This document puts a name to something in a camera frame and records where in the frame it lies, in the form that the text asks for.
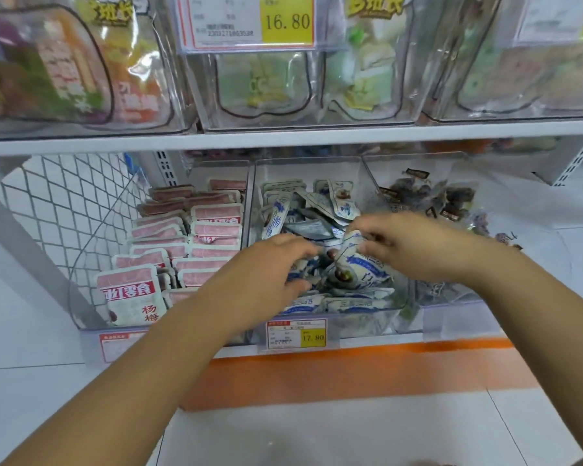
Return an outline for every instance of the shelf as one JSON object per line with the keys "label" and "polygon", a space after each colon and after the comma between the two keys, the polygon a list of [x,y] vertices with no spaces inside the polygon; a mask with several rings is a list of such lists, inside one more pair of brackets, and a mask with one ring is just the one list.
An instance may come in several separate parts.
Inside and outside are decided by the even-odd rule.
{"label": "shelf", "polygon": [[423,140],[583,135],[583,120],[466,123],[438,126],[315,128],[258,132],[163,134],[81,139],[0,140],[0,156],[149,150],[285,147]]}

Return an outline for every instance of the person's left arm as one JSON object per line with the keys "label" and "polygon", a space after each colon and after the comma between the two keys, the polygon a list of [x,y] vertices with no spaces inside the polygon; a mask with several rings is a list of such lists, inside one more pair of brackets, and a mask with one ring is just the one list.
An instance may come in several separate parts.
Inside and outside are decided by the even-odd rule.
{"label": "person's left arm", "polygon": [[289,234],[238,253],[51,416],[1,466],[140,466],[182,396],[231,336],[266,321],[308,289],[286,283],[317,248]]}

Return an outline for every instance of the orange base strip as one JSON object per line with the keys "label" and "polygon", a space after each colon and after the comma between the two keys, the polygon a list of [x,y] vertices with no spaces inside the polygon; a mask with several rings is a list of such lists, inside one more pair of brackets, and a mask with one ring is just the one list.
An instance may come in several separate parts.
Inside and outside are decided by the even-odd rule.
{"label": "orange base strip", "polygon": [[188,411],[536,387],[506,338],[212,360]]}

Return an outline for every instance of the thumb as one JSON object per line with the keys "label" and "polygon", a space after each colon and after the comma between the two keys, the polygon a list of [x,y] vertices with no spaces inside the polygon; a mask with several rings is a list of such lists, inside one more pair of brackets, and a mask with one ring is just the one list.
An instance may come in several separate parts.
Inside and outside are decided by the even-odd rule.
{"label": "thumb", "polygon": [[292,280],[285,284],[285,289],[283,290],[283,300],[285,306],[287,307],[300,297],[300,295],[311,289],[311,283],[306,280]]}
{"label": "thumb", "polygon": [[383,245],[372,240],[366,240],[359,246],[359,251],[368,257],[377,258],[384,263],[390,263],[393,258],[393,250],[387,245]]}

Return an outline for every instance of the person's right arm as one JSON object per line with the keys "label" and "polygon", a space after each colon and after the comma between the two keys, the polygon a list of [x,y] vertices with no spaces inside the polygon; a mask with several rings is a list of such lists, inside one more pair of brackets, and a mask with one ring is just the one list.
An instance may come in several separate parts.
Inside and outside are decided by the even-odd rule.
{"label": "person's right arm", "polygon": [[410,212],[353,221],[361,251],[409,278],[462,283],[490,307],[583,449],[583,298],[517,249]]}

